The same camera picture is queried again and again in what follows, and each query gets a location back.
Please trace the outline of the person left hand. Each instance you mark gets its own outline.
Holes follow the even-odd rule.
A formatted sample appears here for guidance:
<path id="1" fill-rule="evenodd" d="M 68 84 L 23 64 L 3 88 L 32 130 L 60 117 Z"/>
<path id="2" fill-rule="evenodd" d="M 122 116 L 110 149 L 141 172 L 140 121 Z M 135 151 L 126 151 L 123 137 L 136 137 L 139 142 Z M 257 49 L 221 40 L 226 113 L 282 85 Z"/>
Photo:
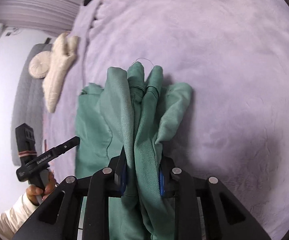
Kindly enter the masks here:
<path id="1" fill-rule="evenodd" d="M 49 171 L 48 175 L 48 184 L 46 185 L 45 189 L 42 190 L 37 186 L 31 184 L 26 189 L 26 194 L 28 199 L 34 204 L 38 205 L 39 201 L 37 199 L 38 196 L 42 197 L 42 200 L 45 200 L 56 188 L 57 181 L 54 177 L 53 172 Z"/>

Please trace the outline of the cream sleeve forearm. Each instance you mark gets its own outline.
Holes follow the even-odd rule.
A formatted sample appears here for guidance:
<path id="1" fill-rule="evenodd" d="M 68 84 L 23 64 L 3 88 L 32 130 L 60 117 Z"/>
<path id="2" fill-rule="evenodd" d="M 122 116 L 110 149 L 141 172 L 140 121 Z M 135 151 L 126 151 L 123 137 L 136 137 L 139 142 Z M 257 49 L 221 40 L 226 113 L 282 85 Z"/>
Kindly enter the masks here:
<path id="1" fill-rule="evenodd" d="M 27 192 L 21 195 L 11 208 L 0 213 L 0 238 L 12 239 L 38 205 L 36 194 Z"/>

